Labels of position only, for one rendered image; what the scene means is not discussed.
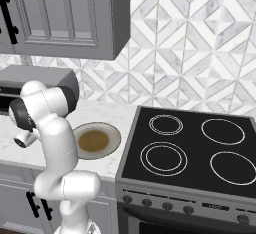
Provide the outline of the black hob stove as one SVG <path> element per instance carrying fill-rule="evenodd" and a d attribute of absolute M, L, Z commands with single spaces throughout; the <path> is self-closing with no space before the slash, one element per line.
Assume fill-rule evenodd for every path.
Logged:
<path fill-rule="evenodd" d="M 119 234 L 256 234 L 256 122 L 138 107 L 115 183 Z"/>

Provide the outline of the grey drawer front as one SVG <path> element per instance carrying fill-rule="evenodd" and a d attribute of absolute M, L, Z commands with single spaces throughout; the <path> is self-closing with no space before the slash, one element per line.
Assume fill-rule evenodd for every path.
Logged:
<path fill-rule="evenodd" d="M 34 179 L 29 168 L 2 163 L 0 163 L 0 179 L 20 183 L 34 183 Z"/>

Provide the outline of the grey toaster oven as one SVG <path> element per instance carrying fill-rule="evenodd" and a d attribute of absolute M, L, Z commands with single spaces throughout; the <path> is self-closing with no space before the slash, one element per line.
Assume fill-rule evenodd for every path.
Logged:
<path fill-rule="evenodd" d="M 18 98 L 23 85 L 32 80 L 44 83 L 47 88 L 67 86 L 79 99 L 79 84 L 72 69 L 10 65 L 0 70 L 0 115 L 8 114 L 10 102 Z"/>

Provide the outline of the grey plate with brown centre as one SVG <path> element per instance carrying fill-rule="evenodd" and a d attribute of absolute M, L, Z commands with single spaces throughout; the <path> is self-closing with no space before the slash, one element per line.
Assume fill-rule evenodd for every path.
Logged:
<path fill-rule="evenodd" d="M 84 160 L 96 160 L 112 154 L 121 143 L 119 130 L 105 122 L 91 122 L 73 130 L 78 156 Z"/>

